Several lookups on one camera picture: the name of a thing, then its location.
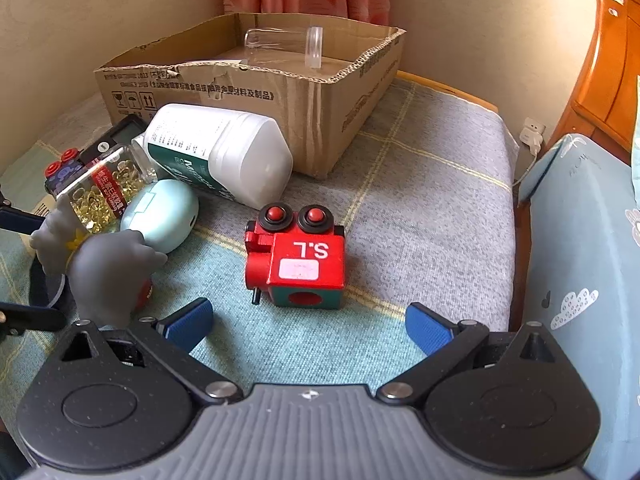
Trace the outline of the fish oil capsule bottle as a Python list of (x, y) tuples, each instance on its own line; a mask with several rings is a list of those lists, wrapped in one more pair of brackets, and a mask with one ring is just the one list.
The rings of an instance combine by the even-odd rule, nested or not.
[(92, 234), (117, 230), (130, 200), (157, 181), (157, 172), (141, 148), (117, 145), (90, 162), (64, 190), (73, 211)]

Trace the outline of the grey elephant toy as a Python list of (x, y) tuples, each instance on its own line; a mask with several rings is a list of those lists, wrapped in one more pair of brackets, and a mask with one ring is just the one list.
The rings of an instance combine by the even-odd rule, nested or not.
[(80, 318), (125, 328), (144, 286), (167, 256), (145, 244), (138, 231), (92, 234), (63, 195), (30, 236), (45, 274), (66, 276)]

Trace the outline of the light blue oval case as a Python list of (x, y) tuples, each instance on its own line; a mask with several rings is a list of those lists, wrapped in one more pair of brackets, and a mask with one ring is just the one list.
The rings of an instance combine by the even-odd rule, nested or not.
[(145, 244), (169, 254), (190, 235), (199, 212), (198, 196), (189, 185), (174, 179), (158, 180), (130, 200), (120, 229), (140, 232)]

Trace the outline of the black digital timer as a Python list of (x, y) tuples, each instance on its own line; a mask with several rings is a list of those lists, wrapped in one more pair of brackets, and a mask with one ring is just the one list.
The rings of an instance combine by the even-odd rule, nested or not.
[(88, 148), (84, 148), (79, 159), (88, 166), (90, 162), (105, 155), (111, 148), (117, 145), (128, 145), (139, 134), (145, 132), (148, 123), (135, 114), (129, 114), (122, 118), (116, 125), (111, 126), (106, 133), (97, 138)]

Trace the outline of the white medicine bottle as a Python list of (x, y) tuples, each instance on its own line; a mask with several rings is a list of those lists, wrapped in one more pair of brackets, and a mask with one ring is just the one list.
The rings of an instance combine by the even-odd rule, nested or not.
[(239, 110), (166, 104), (142, 143), (150, 159), (175, 178), (254, 209), (280, 200), (293, 170), (278, 123)]

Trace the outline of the clear plastic jar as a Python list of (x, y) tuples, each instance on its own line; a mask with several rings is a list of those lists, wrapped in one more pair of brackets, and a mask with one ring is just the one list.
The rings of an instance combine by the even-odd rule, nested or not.
[(250, 53), (280, 51), (303, 55), (305, 66), (312, 70), (322, 67), (323, 28), (321, 26), (251, 28), (244, 36), (244, 47)]

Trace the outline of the plaid blanket mat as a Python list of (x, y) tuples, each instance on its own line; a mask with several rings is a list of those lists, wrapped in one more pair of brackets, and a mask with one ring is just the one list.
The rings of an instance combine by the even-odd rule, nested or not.
[(244, 229), (255, 211), (206, 196), (191, 234), (154, 275), (145, 311), (161, 318), (207, 298), (215, 326), (194, 354), (245, 388), (382, 385), (420, 360), (404, 329), (413, 301), (452, 320), (508, 326), (515, 156), (494, 104), (401, 74), (329, 177), (292, 177), (283, 195), (293, 208), (328, 207), (344, 226), (339, 309), (252, 304)]

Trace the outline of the light blue bed sheet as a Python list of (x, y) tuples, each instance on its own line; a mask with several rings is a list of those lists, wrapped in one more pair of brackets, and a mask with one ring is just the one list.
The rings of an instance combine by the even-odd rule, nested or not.
[(532, 248), (524, 315), (543, 322), (601, 414), (586, 468), (598, 479), (639, 471), (639, 207), (631, 169), (567, 134), (520, 185)]

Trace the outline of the white power plug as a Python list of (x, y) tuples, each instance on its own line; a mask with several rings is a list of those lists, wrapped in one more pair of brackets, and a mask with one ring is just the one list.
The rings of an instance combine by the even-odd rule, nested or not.
[(544, 143), (544, 130), (546, 126), (538, 120), (526, 117), (521, 132), (518, 135), (521, 144), (528, 147), (529, 153), (537, 157)]

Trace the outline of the cardboard box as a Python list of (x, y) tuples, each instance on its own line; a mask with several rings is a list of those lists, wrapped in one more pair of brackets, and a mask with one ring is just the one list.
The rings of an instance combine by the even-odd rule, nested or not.
[[(322, 29), (322, 61), (306, 67), (303, 44), (247, 53), (254, 28)], [(406, 33), (317, 14), (231, 13), (135, 47), (94, 72), (113, 122), (150, 120), (168, 103), (244, 110), (273, 118), (294, 169), (325, 178), (396, 76)]]

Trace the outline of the orange wooden headboard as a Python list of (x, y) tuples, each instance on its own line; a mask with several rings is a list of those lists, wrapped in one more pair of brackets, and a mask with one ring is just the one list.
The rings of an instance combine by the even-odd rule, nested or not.
[(567, 133), (580, 133), (630, 163), (639, 48), (639, 0), (597, 0), (589, 50), (545, 151)]

